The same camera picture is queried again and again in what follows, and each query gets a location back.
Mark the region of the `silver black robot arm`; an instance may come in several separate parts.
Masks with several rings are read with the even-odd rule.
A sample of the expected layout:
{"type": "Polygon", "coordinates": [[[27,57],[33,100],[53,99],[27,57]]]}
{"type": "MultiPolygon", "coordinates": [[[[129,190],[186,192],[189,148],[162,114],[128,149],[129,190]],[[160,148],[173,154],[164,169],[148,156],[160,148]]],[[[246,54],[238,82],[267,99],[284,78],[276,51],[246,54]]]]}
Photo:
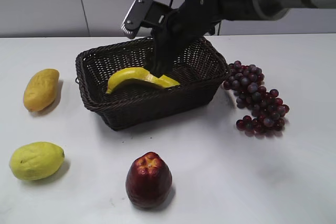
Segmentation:
{"type": "Polygon", "coordinates": [[[150,28],[154,49],[145,68],[160,77],[191,43],[212,33],[222,20],[273,21],[293,8],[334,9],[335,0],[184,0],[173,9],[155,0],[134,0],[121,29],[133,39],[141,27],[150,28]]]}

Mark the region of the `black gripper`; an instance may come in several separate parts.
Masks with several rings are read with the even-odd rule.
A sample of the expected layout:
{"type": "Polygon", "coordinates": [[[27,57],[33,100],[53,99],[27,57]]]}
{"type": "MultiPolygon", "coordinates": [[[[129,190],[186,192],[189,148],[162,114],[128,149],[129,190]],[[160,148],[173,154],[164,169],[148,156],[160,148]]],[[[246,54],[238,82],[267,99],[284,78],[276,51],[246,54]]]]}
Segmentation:
{"type": "Polygon", "coordinates": [[[127,38],[135,38],[146,15],[154,18],[150,73],[160,77],[182,50],[220,21],[221,0],[184,0],[176,9],[155,0],[134,0],[121,24],[127,38]]]}

